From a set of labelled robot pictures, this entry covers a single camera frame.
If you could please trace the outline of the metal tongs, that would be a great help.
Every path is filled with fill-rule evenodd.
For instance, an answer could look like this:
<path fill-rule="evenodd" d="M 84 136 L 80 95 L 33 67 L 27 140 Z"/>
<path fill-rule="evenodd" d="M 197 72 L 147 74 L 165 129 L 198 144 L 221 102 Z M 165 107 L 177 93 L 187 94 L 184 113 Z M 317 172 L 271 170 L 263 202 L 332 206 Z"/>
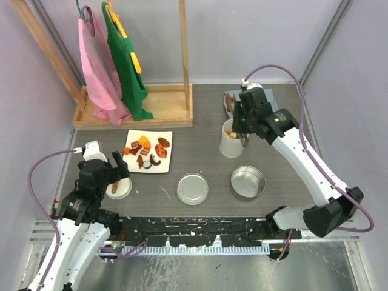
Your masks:
<path fill-rule="evenodd" d="M 229 104 L 229 102 L 227 100 L 227 96 L 228 95 L 230 95 L 230 94 L 229 93 L 226 94 L 226 98 L 225 98 L 226 104 L 227 104 L 227 111 L 230 112 L 232 114 L 232 116 L 234 116 L 234 108 L 233 108 L 233 104 L 234 103 L 233 104 Z M 246 143 L 249 141 L 248 136 L 246 134 L 240 134 L 240 133 L 236 133 L 235 135 L 241 141 L 241 145 L 243 147 L 245 147 Z"/>

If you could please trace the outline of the blue cloth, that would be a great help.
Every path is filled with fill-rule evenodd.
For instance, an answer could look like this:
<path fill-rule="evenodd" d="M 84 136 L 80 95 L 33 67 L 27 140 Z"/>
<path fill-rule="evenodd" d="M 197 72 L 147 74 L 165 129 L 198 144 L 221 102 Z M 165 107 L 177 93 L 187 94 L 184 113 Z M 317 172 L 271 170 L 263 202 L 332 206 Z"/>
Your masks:
<path fill-rule="evenodd" d="M 233 118 L 232 114 L 230 112 L 227 111 L 227 104 L 226 104 L 226 94 L 230 94 L 231 96 L 234 96 L 236 101 L 240 101 L 240 98 L 239 98 L 239 93 L 241 92 L 241 89 L 239 90 L 228 90 L 228 91 L 225 91 L 224 94 L 223 94 L 223 104 L 224 104 L 224 108 L 225 108 L 225 111 L 226 111 L 226 114 L 228 116 L 228 118 Z M 267 98 L 267 101 L 271 104 L 271 107 L 272 107 L 272 110 L 273 111 L 277 111 L 279 109 L 276 101 L 275 101 L 275 98 L 273 96 L 273 91 L 272 89 L 264 89 L 264 93 L 266 95 L 266 98 Z"/>

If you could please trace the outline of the white cylindrical container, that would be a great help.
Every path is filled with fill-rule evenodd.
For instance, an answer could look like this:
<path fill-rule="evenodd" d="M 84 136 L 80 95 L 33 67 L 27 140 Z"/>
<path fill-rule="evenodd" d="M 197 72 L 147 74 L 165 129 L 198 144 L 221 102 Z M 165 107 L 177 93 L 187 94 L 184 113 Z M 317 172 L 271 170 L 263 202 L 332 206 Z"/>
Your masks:
<path fill-rule="evenodd" d="M 241 145 L 241 141 L 236 137 L 236 133 L 232 131 L 233 119 L 228 119 L 222 126 L 221 140 L 219 144 L 220 152 L 227 158 L 239 157 L 244 147 Z M 230 139 L 227 133 L 231 133 L 235 139 Z"/>

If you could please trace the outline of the orange fried chicken piece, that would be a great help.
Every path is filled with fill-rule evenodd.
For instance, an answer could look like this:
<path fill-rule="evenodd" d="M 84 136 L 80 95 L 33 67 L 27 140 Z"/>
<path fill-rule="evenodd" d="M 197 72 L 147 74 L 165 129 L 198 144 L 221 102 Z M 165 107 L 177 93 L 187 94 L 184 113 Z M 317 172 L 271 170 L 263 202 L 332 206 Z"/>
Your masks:
<path fill-rule="evenodd" d="M 156 154 L 160 158 L 166 158 L 167 157 L 167 150 L 161 144 L 157 144 L 155 146 L 155 151 L 156 151 Z"/>

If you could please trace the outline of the round metal tin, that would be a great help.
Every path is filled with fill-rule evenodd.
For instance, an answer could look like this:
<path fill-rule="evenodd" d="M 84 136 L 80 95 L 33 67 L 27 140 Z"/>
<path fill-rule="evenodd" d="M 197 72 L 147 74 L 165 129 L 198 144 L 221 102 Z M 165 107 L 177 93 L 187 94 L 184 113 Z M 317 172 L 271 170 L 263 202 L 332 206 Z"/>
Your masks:
<path fill-rule="evenodd" d="M 234 191 L 245 198 L 260 196 L 266 187 L 264 175 L 252 166 L 236 168 L 231 174 L 230 182 Z"/>

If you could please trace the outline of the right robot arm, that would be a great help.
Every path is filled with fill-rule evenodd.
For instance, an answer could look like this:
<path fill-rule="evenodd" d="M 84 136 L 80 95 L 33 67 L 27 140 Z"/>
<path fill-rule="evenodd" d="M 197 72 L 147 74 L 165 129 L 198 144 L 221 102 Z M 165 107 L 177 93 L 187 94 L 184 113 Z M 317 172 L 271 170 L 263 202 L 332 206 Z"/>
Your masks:
<path fill-rule="evenodd" d="M 281 206 L 266 216 L 266 232 L 282 237 L 288 229 L 308 229 L 325 237 L 351 219 L 364 194 L 337 177 L 311 147 L 287 109 L 274 111 L 263 87 L 246 82 L 233 103 L 232 130 L 256 134 L 285 157 L 309 190 L 313 205 Z"/>

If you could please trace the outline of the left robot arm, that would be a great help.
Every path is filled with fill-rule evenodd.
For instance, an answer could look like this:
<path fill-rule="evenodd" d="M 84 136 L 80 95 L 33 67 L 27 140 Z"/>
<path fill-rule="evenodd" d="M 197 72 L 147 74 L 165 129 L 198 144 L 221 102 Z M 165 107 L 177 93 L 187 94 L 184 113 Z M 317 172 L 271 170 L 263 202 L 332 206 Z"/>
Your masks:
<path fill-rule="evenodd" d="M 75 148 L 83 161 L 79 179 L 62 200 L 57 222 L 50 221 L 55 236 L 35 278 L 27 290 L 77 290 L 99 248 L 121 234 L 119 215 L 101 208 L 105 196 L 125 198 L 132 189 L 127 163 L 112 152 L 112 166 L 98 141 Z"/>

